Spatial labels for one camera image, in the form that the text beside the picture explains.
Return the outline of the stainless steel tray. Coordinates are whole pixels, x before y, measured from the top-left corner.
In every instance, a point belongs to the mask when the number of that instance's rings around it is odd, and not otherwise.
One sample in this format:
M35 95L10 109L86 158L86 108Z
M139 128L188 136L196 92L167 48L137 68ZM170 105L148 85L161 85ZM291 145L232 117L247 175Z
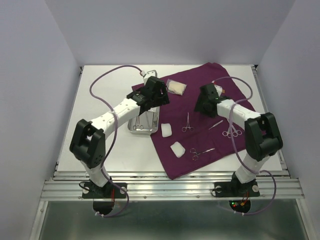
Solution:
M127 128L133 135L152 135L159 129L160 107L154 107L140 115L140 123L143 125L142 130L133 130L136 117L128 121Z

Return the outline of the steel hemostat long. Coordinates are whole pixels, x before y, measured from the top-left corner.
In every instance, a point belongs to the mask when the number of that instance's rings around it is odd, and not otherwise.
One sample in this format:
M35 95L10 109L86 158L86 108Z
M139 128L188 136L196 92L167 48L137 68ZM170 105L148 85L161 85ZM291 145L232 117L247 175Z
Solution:
M194 128L190 126L190 113L187 113L186 125L181 128L182 132L190 131L193 132Z

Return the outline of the steel scissors pair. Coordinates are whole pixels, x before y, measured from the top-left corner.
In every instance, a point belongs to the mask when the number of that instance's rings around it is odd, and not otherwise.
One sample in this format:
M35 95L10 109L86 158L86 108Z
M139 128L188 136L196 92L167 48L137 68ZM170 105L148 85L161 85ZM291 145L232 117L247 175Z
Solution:
M230 126L228 127L227 130L225 130L225 131L222 132L222 135L223 135L224 137L228 137L229 139L232 138L232 133L231 133L231 128L230 128Z
M238 136L243 134L242 131L237 129L233 124L232 124L231 128L233 130L233 133L232 133L233 137L236 138L236 137L238 137Z

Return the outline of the steel hemostat bottom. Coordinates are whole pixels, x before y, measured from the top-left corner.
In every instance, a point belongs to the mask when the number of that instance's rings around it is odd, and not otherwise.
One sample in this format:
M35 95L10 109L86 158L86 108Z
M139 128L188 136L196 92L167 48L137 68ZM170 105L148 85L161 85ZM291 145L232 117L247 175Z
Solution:
M213 151L213 150L215 150L215 148L210 148L210 149L206 149L206 150L203 150L203 151L196 151L195 148L191 148L189 152L190 152L191 154L193 154L192 160L193 160L193 161L197 161L198 158L199 158L199 155L202 155L202 154L211 152L211 151Z

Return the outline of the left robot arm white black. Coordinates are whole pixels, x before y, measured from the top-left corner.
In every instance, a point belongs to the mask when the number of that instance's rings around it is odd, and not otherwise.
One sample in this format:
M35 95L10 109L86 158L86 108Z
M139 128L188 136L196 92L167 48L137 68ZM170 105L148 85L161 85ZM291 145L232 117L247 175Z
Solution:
M83 189L102 198L108 198L117 187L108 175L106 160L106 140L129 120L139 117L152 108L170 103L166 84L163 80L150 76L145 85L131 92L116 107L90 121L77 122L69 146L70 152L81 162L89 175L89 186Z

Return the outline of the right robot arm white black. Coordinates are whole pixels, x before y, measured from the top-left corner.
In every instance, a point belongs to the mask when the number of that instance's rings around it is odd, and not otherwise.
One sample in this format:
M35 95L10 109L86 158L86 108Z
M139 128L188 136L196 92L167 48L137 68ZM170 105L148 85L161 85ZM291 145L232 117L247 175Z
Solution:
M229 182L215 182L212 191L217 198L260 196L256 182L257 175L266 161L283 147L283 140L275 116L258 113L243 107L241 101L219 95L214 84L200 87L195 112L208 117L226 118L232 128L238 125L243 129L246 155L240 167L232 174Z

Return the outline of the purple surgical cloth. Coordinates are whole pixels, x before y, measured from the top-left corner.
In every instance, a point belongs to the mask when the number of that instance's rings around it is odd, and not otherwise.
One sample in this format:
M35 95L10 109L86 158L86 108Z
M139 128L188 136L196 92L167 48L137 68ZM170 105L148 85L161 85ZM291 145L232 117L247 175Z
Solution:
M151 134L159 160L170 179L176 179L204 166L214 163L235 150L245 150L245 137L235 137L235 146L223 132L228 122L220 116L214 118L195 111L200 88L215 81L232 100L253 110L236 83L229 78L227 70L218 63L201 66L162 77L162 80L186 84L183 95L168 94L170 103L159 109L159 124L170 124L172 134L162 136L162 131Z

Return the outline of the bagged beige bandage roll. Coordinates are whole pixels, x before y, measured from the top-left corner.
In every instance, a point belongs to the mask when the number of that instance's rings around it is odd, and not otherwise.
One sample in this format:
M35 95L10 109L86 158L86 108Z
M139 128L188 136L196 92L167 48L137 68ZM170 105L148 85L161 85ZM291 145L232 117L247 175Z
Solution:
M171 94L182 96L187 88L187 85L172 79L166 82L167 91Z

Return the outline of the white gauze pad middle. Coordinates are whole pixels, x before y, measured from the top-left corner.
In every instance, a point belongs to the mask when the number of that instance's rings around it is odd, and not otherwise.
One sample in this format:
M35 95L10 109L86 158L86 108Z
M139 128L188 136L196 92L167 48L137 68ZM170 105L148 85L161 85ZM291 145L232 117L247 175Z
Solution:
M161 124L161 135L163 138L167 138L172 135L172 127L170 123Z

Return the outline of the white gauze pad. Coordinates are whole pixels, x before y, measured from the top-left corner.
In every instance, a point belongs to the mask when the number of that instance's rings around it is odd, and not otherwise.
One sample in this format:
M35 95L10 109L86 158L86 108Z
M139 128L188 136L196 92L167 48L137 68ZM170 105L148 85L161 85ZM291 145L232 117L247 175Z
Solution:
M172 127L170 123L161 124L161 135L163 138L167 138L172 135Z
M186 149L177 141L170 148L177 158L181 158L186 152Z

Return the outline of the white gauze pad bottom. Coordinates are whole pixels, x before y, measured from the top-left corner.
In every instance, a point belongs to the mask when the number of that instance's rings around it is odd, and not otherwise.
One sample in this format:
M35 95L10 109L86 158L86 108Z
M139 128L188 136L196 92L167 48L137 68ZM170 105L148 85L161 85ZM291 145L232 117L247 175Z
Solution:
M177 141L170 148L177 158L181 158L186 152L186 149Z

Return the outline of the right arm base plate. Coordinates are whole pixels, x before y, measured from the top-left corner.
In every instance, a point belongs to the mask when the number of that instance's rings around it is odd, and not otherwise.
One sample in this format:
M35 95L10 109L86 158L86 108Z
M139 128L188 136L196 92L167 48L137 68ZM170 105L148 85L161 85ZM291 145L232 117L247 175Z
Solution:
M238 183L235 181L215 182L211 195L217 198L259 197L260 191L256 181Z

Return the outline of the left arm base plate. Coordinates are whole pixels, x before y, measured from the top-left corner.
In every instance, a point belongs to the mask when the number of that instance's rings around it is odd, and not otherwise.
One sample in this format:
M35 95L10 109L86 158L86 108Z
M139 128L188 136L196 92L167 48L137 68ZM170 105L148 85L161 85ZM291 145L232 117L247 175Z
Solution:
M111 183L107 183L104 187L99 187L91 181L81 181L79 187L82 189L83 199L126 199L124 189L127 189L127 184L119 182L118 185L122 190L118 189Z

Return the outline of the aluminium front rail frame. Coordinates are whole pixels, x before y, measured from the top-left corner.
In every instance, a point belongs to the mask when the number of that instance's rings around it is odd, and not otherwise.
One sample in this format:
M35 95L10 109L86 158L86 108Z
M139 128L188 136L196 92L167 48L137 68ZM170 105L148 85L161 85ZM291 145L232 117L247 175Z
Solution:
M275 199L304 199L300 181L291 178L288 171L272 173L276 180ZM211 195L215 182L229 182L232 172L200 171L171 180L165 172L110 172L115 183L127 183L129 199L138 201L207 201L219 200ZM83 171L58 171L53 178L45 181L41 201L78 201L82 198L79 182L87 181ZM260 197L257 200L271 199L274 184L267 174L256 178Z

